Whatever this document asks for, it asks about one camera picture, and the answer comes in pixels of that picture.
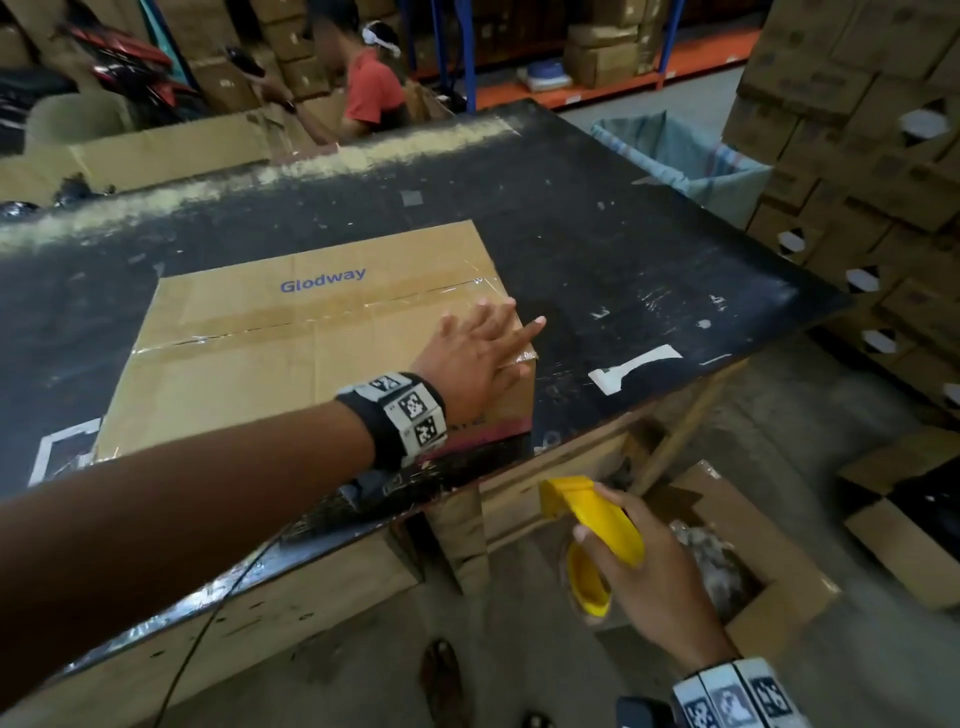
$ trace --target white tape outline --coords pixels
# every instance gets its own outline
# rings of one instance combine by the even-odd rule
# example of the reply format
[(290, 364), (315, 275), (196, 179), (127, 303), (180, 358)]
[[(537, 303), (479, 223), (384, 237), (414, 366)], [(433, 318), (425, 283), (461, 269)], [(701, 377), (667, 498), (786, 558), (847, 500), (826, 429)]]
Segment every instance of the white tape outline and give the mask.
[(620, 385), (623, 382), (623, 377), (637, 367), (642, 367), (644, 364), (649, 364), (651, 361), (659, 361), (660, 359), (683, 358), (683, 355), (669, 344), (663, 344), (662, 346), (658, 346), (656, 349), (651, 349), (647, 353), (642, 353), (640, 356), (635, 356), (630, 361), (626, 361), (618, 367), (610, 367), (609, 369), (594, 369), (588, 374), (588, 376), (593, 380), (594, 384), (600, 387), (600, 391), (609, 397), (610, 395), (615, 395), (620, 391)]
[[(73, 425), (67, 429), (62, 429), (59, 432), (41, 437), (40, 447), (36, 449), (34, 470), (30, 473), (30, 482), (27, 483), (27, 487), (33, 488), (37, 483), (43, 482), (43, 478), (46, 477), (47, 474), (47, 466), (50, 465), (50, 451), (53, 449), (55, 443), (58, 443), (60, 440), (66, 440), (68, 437), (73, 437), (74, 435), (96, 434), (100, 431), (101, 419), (102, 418), (98, 417), (94, 420), (87, 420), (85, 423)], [(92, 459), (92, 455), (83, 456), (81, 457), (81, 464), (88, 465)]]

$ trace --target hand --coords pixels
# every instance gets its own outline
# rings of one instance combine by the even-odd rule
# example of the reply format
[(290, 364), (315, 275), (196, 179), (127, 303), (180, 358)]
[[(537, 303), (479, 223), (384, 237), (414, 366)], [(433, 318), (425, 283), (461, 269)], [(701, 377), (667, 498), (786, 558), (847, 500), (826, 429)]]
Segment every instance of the hand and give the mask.
[(627, 512), (643, 537), (643, 563), (627, 566), (582, 524), (574, 526), (573, 536), (607, 578), (637, 631), (691, 672), (739, 658), (710, 603), (696, 562), (673, 531), (641, 498), (599, 483), (594, 488)]
[(463, 425), (478, 418), (487, 405), (533, 370), (510, 364), (543, 329), (540, 316), (514, 330), (516, 302), (501, 305), (481, 301), (460, 321), (444, 314), (433, 338), (410, 371), (430, 382), (446, 405), (446, 423)]
[(253, 88), (259, 89), (260, 98), (267, 103), (284, 104), (294, 100), (293, 91), (287, 88), (280, 79), (275, 79), (272, 76), (264, 76), (261, 79), (246, 73), (244, 77), (251, 83)]

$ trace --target man in red shirt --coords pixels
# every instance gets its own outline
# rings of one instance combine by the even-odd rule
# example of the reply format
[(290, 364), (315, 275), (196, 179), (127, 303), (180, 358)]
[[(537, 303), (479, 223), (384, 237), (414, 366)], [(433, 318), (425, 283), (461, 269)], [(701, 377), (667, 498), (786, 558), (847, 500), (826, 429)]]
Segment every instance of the man in red shirt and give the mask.
[(410, 123), (403, 86), (396, 74), (377, 57), (374, 47), (360, 35), (360, 14), (354, 0), (308, 0), (309, 26), (317, 58), (327, 68), (347, 71), (347, 107), (339, 133), (294, 102), (282, 81), (265, 78), (251, 81), (260, 86), (263, 98), (282, 104), (297, 115), (318, 144), (331, 144), (369, 133), (398, 129)]

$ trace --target motorcycle seat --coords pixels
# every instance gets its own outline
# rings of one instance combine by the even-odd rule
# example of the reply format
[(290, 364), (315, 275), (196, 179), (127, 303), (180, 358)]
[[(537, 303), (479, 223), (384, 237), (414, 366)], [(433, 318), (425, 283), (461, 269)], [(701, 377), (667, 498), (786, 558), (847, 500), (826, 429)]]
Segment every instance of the motorcycle seat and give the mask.
[(31, 96), (76, 93), (77, 84), (49, 68), (0, 68), (0, 91), (7, 89)]

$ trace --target red motorcycle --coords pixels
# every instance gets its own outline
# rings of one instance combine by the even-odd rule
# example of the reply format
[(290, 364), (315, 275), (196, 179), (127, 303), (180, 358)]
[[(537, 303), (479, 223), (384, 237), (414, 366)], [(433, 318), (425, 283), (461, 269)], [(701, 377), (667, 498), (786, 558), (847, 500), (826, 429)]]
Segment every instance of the red motorcycle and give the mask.
[(209, 115), (199, 91), (171, 81), (173, 62), (163, 51), (123, 31), (109, 28), (82, 0), (67, 0), (59, 34), (72, 39), (92, 60), (100, 85), (126, 97), (159, 127)]

